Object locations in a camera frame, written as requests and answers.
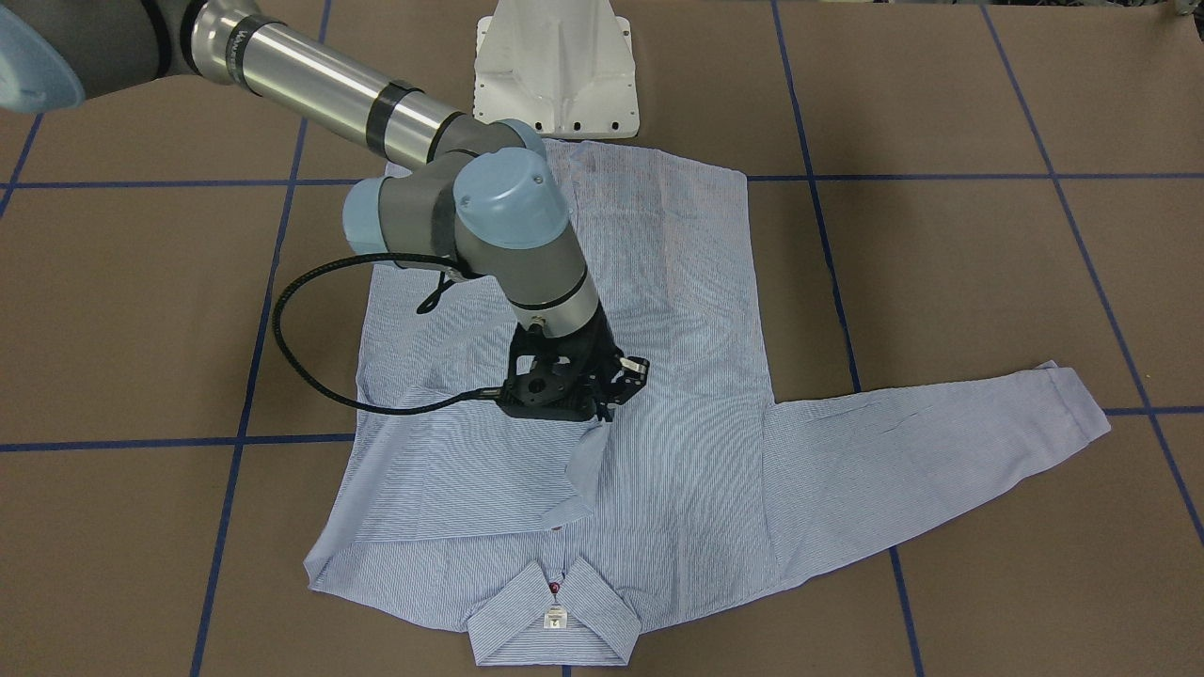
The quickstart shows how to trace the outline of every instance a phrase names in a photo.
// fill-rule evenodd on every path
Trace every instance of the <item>blue striped shirt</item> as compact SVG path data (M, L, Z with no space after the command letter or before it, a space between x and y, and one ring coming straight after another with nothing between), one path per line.
M360 414L311 587L470 634L480 665L625 665L641 632L802 584L916 536L1109 426L1073 370L774 404L743 175L549 143L582 247L647 388L613 424L489 402ZM359 393L411 406L496 385L514 318L491 279L414 308L378 266ZM553 593L550 584L555 583ZM553 607L567 613L545 628Z

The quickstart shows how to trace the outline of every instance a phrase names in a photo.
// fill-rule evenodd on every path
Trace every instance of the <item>shirt sleeve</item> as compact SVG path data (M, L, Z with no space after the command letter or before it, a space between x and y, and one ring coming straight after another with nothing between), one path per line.
M798 584L999 496L1110 430L1072 369L772 406L766 523Z

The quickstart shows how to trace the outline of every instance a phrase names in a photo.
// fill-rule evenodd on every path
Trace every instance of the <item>blue joint cap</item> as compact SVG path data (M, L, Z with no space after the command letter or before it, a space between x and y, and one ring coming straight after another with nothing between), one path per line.
M45 113L73 108L84 98L79 76L59 51L0 5L0 108Z
M380 186L386 177L365 178L343 201L343 235L356 254L388 252L380 232Z
M568 228L568 204L548 163L502 148L468 163L453 188L455 211L482 241L503 249L542 247Z
M539 153L541 158L545 160L548 159L548 149L543 147L543 137L539 136L538 131L531 129L531 125L514 118L507 118L497 122L513 129L514 134L518 134L519 139L523 140L523 145L526 146L527 151L535 151L536 153Z

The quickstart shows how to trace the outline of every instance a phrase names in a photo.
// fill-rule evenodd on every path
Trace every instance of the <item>shirt collar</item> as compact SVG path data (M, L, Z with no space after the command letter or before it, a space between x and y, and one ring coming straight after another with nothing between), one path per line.
M544 629L548 610L568 613L563 629ZM467 622L477 665L627 665L639 618L584 559L569 566L554 597L530 563Z

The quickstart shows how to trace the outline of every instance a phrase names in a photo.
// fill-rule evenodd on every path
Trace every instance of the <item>shirt tag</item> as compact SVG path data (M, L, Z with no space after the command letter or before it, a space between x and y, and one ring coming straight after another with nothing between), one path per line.
M560 605L553 605L543 614L544 630L563 630L568 628L568 612Z

